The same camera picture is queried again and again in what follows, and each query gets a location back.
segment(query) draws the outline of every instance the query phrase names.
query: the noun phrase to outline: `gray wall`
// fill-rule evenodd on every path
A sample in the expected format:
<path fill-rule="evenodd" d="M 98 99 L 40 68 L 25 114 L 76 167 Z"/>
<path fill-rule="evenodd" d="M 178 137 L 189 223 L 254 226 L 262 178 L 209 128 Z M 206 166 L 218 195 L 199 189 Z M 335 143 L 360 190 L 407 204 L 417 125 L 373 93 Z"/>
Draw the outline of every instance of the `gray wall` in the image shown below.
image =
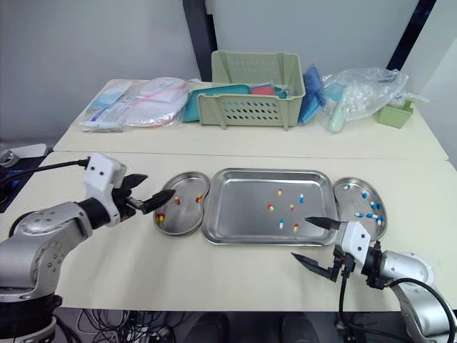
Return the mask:
<path fill-rule="evenodd" d="M 212 11 L 220 49 L 294 52 L 332 74 L 386 67 L 417 2 L 212 0 Z"/>
<path fill-rule="evenodd" d="M 402 71 L 411 91 L 427 96 L 417 104 L 427 124 L 457 167 L 457 1 L 438 0 Z"/>
<path fill-rule="evenodd" d="M 1 0 L 0 139 L 54 143 L 109 79 L 199 77 L 181 0 Z"/>

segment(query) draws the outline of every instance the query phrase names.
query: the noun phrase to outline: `white table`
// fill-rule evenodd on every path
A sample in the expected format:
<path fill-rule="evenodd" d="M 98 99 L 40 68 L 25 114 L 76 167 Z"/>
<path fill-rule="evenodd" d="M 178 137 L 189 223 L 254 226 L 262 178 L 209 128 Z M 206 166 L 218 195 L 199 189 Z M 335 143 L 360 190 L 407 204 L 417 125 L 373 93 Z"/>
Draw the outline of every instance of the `white table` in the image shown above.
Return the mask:
<path fill-rule="evenodd" d="M 87 156 L 55 152 L 45 164 Z M 383 249 L 412 251 L 435 269 L 436 285 L 457 308 L 455 244 L 457 174 L 447 161 L 302 159 L 178 154 L 110 154 L 128 173 L 150 177 L 134 196 L 145 199 L 171 177 L 199 170 L 212 177 L 226 167 L 317 169 L 332 182 L 359 177 L 375 186 L 388 212 Z M 5 214 L 0 240 L 24 212 L 84 198 L 84 170 L 69 167 L 32 176 Z M 57 294 L 64 306 L 144 310 L 336 311 L 339 284 L 304 269 L 290 252 L 326 266 L 333 246 L 216 246 L 200 232 L 169 237 L 153 226 L 151 215 L 137 214 L 116 227 L 97 229 L 66 258 Z M 390 290 L 365 285 L 352 276 L 346 292 L 349 311 L 399 310 Z"/>
<path fill-rule="evenodd" d="M 201 88 L 210 84 L 194 84 Z M 445 153 L 415 110 L 402 129 L 376 123 L 371 116 L 350 122 L 341 133 L 329 134 L 314 119 L 289 131 L 281 127 L 200 126 L 199 123 L 155 129 L 128 128 L 117 134 L 84 133 L 75 119 L 56 151 L 105 151 L 153 154 L 281 156 L 347 159 L 433 159 Z"/>

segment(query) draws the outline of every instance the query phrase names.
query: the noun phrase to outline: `teal tray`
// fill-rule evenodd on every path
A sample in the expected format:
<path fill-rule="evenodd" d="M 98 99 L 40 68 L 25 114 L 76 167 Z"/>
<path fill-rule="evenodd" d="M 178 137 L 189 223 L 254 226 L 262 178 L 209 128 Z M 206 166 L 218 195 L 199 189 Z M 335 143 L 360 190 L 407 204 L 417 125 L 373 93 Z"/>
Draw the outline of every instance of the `teal tray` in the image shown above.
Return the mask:
<path fill-rule="evenodd" d="M 200 94 L 215 95 L 215 94 L 249 94 L 249 86 L 247 84 L 232 84 L 230 86 L 220 86 L 205 89 L 197 89 L 193 91 L 187 101 L 186 112 L 184 113 L 184 122 L 198 121 L 199 103 L 197 98 Z"/>

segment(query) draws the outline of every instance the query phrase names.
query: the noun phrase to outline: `rectangular metal tray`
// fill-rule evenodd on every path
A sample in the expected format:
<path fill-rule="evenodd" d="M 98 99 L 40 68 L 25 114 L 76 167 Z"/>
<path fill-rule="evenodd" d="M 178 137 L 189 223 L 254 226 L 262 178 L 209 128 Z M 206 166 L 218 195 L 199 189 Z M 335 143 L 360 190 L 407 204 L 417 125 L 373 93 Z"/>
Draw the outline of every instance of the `rectangular metal tray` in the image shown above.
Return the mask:
<path fill-rule="evenodd" d="M 202 232 L 214 244 L 333 243 L 334 231 L 305 222 L 306 217 L 338 219 L 331 182 L 321 172 L 224 169 L 211 181 Z M 296 232 L 293 230 L 295 224 L 299 224 Z"/>

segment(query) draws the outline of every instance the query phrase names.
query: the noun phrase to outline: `blue package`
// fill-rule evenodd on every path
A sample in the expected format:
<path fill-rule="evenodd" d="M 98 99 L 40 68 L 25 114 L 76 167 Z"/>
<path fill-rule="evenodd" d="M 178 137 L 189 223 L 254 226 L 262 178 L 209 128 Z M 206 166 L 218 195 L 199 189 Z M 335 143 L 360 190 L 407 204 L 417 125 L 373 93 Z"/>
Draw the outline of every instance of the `blue package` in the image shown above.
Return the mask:
<path fill-rule="evenodd" d="M 99 109 L 107 109 L 114 104 L 131 86 L 131 81 L 122 81 L 108 89 L 105 89 L 94 102 L 87 109 L 88 111 L 94 111 Z"/>
<path fill-rule="evenodd" d="M 303 74 L 305 84 L 305 96 L 301 101 L 298 122 L 305 124 L 326 104 L 321 75 L 315 66 L 310 66 Z"/>

